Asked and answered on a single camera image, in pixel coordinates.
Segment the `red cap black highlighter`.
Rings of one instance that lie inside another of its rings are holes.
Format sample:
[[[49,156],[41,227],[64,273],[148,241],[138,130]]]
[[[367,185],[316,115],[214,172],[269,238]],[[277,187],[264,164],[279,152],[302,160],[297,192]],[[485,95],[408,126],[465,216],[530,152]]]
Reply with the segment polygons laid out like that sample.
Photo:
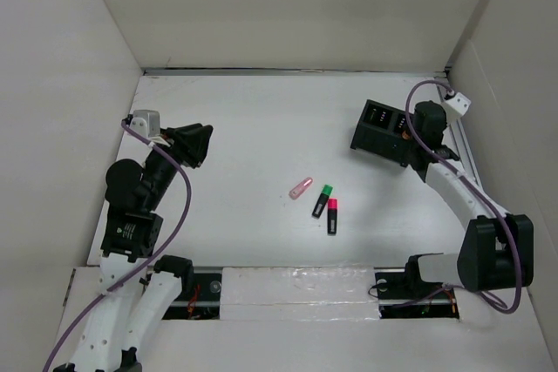
[[[338,201],[337,199],[328,199],[327,204],[327,234],[337,234],[337,217],[338,217]]]

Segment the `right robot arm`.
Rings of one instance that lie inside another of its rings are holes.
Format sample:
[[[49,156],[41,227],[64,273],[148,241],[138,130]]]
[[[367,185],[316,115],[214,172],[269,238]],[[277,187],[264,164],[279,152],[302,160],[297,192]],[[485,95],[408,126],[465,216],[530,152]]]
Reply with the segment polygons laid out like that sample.
[[[457,283],[471,292],[528,287],[534,278],[534,225],[483,193],[453,150],[442,144],[446,110],[419,102],[405,133],[412,169],[453,211],[465,233],[456,261]]]

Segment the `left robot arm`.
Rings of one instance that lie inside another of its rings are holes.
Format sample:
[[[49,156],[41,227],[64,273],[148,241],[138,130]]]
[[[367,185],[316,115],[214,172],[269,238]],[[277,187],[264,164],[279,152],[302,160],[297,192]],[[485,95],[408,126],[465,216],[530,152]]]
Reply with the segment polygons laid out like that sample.
[[[150,152],[144,164],[121,159],[106,173],[99,291],[63,334],[85,323],[75,352],[58,366],[60,371],[140,371],[142,353],[170,305],[194,291],[192,261],[165,252],[180,228],[159,245],[163,219],[155,211],[175,176],[182,177],[186,198],[192,198],[185,170],[201,166],[213,128],[165,128],[148,138],[133,123],[128,117],[122,126]]]

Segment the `green cap black highlighter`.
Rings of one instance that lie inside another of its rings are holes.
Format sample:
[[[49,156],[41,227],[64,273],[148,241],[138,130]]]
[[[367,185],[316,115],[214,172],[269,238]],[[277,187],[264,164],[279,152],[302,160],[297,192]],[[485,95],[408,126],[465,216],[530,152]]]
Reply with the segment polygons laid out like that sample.
[[[332,194],[333,187],[331,185],[324,185],[322,191],[320,192],[316,204],[312,210],[311,216],[315,219],[319,219],[323,213],[324,208],[327,206],[330,196]]]

